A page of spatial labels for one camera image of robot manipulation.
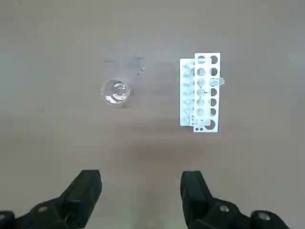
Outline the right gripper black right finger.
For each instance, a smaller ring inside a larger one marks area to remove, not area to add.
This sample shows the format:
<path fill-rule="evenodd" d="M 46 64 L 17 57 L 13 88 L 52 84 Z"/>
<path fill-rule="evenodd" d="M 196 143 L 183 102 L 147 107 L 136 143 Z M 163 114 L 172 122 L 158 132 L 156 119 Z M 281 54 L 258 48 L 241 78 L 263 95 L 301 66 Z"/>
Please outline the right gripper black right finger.
<path fill-rule="evenodd" d="M 189 229 L 287 229 L 275 213 L 243 214 L 232 202 L 212 196 L 200 171 L 183 171 L 180 181 L 183 215 Z"/>

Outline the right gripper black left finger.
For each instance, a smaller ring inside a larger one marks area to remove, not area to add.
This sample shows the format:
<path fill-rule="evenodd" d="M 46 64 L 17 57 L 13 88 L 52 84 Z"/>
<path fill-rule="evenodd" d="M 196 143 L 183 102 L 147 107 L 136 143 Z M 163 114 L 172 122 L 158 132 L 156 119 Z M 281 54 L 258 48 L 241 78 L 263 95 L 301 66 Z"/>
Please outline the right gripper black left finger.
<path fill-rule="evenodd" d="M 102 193 L 99 170 L 82 170 L 57 198 L 35 205 L 16 217 L 11 210 L 0 212 L 2 229 L 83 229 Z"/>

